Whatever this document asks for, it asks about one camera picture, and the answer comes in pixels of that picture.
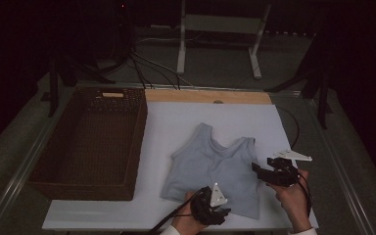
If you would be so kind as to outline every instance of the human hand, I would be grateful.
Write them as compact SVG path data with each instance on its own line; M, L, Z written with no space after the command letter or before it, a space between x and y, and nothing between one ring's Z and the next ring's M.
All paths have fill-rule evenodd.
M305 170L298 169L301 174L299 180L307 190L306 181L309 173ZM273 184L267 184L269 187L276 191L276 199L281 203L282 208L285 210L292 222L293 230L295 233L309 230L312 226L307 218L306 196L300 185L294 184L291 187L282 187Z
M194 195L193 192L188 192L185 194L185 201ZM199 221L195 220L191 213L191 203L185 205L179 213L175 216L171 224L176 230L178 230L181 235L195 235L201 230L206 228L206 226Z

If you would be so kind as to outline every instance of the human arm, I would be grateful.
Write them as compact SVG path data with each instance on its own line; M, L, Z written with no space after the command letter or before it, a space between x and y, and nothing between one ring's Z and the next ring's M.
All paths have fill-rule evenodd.
M301 169L298 172L301 175L299 180L305 187L305 190L307 190L306 179L309 173ZM299 184L294 184L291 187L281 187L273 184L268 184L268 186L276 191L276 198L281 203L282 208L292 223L293 234L316 234L307 217L306 196L301 186Z
M185 201L191 198L194 193L189 192L185 194ZM195 235L206 226L199 221L195 220L191 214L191 204L188 203L185 207L181 208L178 214L172 221L170 227L164 230L161 235Z

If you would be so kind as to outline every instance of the white table surface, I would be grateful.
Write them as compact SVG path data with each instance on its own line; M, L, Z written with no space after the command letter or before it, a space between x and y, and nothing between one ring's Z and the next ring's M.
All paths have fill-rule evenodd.
M262 167L270 168L266 158L273 157L273 152L290 148L273 105L148 102L134 199L130 202L53 200L42 228L118 231L151 229L179 205L160 198L171 166L170 155L188 141L201 122L213 127L213 138L223 146L230 145L242 136L255 137L258 154L256 162ZM210 226L207 230L290 228L291 224L275 199L274 191L260 181L258 193L259 220L230 213L223 224ZM318 227L313 212L310 221L312 226Z

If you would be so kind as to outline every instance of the dark floor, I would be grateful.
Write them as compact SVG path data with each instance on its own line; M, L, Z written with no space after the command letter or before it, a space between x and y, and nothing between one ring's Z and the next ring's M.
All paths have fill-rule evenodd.
M146 38L164 38L164 32L170 37L178 36L177 30L168 28L139 33L149 34ZM212 40L203 37L196 43L188 42L185 74L182 76L187 82L181 81L182 88L260 91L275 86L295 74L311 39L265 35L258 50L260 80L253 78L247 52L249 41L233 42L232 35L213 34ZM145 40L137 44L137 53L175 71L178 41ZM148 66L139 65L154 88L172 88L168 79L176 84L174 73L135 59ZM118 85L141 86L131 60L108 78L117 81ZM329 92L331 113L326 117L328 129L324 130L316 121L315 100L303 100L297 96L304 85L304 82L298 83L283 92L271 94L271 98L278 107L290 142L298 137L294 150L314 159L310 164L299 164L299 167L310 171L313 209L320 226L318 233L376 234L376 169L334 91ZM42 94L48 91L48 76L40 80L39 87L38 94L0 136L0 196L49 120L49 105L40 101ZM50 202L26 185L19 190L17 199L10 203L12 207L8 214L1 216L0 234L67 234L41 230ZM105 233L111 234L70 234ZM272 234L285 234L285 231Z

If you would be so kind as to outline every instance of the dark background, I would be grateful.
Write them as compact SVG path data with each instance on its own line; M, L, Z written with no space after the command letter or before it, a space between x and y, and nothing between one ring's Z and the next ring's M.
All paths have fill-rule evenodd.
M188 2L192 13L241 17L261 14L253 6L264 3L239 2L239 10L228 6L230 1L219 1L217 10L212 1ZM376 2L270 2L266 33L317 33L298 74L326 63L332 54L330 87L376 165ZM36 81L48 72L54 48L95 66L97 58L120 55L125 41L134 37L119 25L178 26L179 9L180 3L171 0L0 0L0 133L37 91ZM106 34L114 34L109 38L123 47L111 53L106 45L113 42L100 40Z

